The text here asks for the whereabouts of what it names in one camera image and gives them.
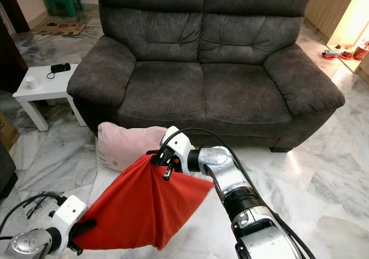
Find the sofa armrest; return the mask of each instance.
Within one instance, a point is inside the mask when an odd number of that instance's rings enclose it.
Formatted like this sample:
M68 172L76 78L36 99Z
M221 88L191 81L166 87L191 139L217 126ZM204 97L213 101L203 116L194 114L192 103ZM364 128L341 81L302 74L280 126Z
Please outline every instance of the sofa armrest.
M335 110L345 104L341 91L297 44L269 56L263 67L293 116Z
M103 106L118 106L135 64L135 56L124 44L104 35L76 68L67 93Z

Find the black wire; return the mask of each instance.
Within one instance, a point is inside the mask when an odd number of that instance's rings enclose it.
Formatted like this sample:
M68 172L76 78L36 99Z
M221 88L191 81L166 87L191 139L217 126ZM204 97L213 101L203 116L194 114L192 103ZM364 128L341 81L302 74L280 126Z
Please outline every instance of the black wire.
M4 237L0 237L0 241L1 240L11 240L12 236L4 236Z
M46 74L46 77L48 78L48 79L53 79L54 77L55 77L55 73L53 73L53 72L49 72L48 74Z
M216 137L223 145L225 148L227 148L229 150L229 152L231 153L231 155L233 156L233 158L236 161L236 167L240 170L240 172L242 172L242 174L245 176L245 178L247 179L247 181L249 182L250 186L253 188L255 194L260 198L260 200L265 204L265 206L270 210L270 212L272 213L272 215L274 216L274 218L280 223L280 225L283 227L283 229L291 234L293 236L293 238L296 240L296 242L302 247L302 249L306 252L306 254L310 257L310 259L315 259L314 255L312 254L312 252L310 251L310 249L305 245L305 243L297 236L297 234L287 225L287 223L285 223L281 217L279 217L279 215L277 213L275 213L267 204L266 202L262 199L262 197L260 196L258 190L256 189L255 185L253 184L252 180L250 179L249 175L246 173L246 171L243 169L242 164L240 162L240 160L238 159L238 157L236 156L236 154L234 153L234 151L229 147L229 145L227 145L223 139L217 135L216 133L210 131L210 130L206 130L206 129L202 129L202 128L196 128L196 127L189 127L189 128L184 128L184 129L180 129L178 131L176 131L175 133L173 133L172 135L170 135L161 145L160 149L159 149L159 154L164 152L165 147L167 146L167 144L178 134L184 132L184 131L188 131L188 130L198 130L198 131L203 131L203 132L207 132L207 134L211 134L214 137Z
M33 197L29 197L27 198L26 200L18 203L12 210L10 210L10 212L5 216L5 218L3 219L1 225L0 225L0 234L1 234L1 231L2 229L4 228L4 225L7 221L7 219L10 217L10 215L16 210L18 209L20 206L22 206L23 204L25 204L26 202L28 201L33 201L35 200L36 198L39 198L39 197L53 197L55 198L57 201L60 201L61 199L64 199L63 197L60 197L60 196L57 196L55 194L38 194L36 196L33 196Z
M38 202L38 204L33 208L31 209L30 211L27 212L26 216L27 216L27 219L29 220L33 213L36 212L37 209L39 209L39 206L41 206L41 203L46 199L46 197L44 197L41 201Z

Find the red towel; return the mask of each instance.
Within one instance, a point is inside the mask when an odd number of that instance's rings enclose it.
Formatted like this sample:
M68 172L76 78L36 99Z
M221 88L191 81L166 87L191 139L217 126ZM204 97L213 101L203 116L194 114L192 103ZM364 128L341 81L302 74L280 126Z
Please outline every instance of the red towel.
M133 249L152 245L161 250L206 197L213 183L155 167L143 155L127 168L91 206L80 222L96 227L75 242L83 249Z

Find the hello kitty pillow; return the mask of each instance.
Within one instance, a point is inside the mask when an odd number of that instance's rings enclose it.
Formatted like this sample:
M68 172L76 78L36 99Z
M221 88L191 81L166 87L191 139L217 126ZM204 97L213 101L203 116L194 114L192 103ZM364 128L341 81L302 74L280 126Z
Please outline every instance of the hello kitty pillow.
M97 155L104 166L117 171L124 171L146 151L159 149L167 132L159 126L126 129L111 122L97 129Z

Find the marble floor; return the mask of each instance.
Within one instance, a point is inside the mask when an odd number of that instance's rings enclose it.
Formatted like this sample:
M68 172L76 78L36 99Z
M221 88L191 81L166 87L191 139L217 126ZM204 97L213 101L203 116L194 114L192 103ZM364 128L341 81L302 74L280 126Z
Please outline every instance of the marble floor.
M13 36L29 66L79 63L102 34L96 10L80 13L90 23L75 37ZM346 97L344 107L306 142L289 153L267 148L235 149L265 201L299 234L318 259L362 259L369 254L369 88L339 60L325 60L321 39L303 26L298 44ZM91 205L119 175L96 160L95 138L78 122L68 104L40 107L50 128L39 132L19 104L1 93L4 114L21 136L10 154L19 180L0 201L0 220L18 202L42 191L75 194ZM42 227L56 205L30 204L9 219L2 235ZM7 245L0 242L0 252ZM214 192L190 220L158 251L85 250L79 258L236 259L228 216ZM77 258L69 249L59 258Z

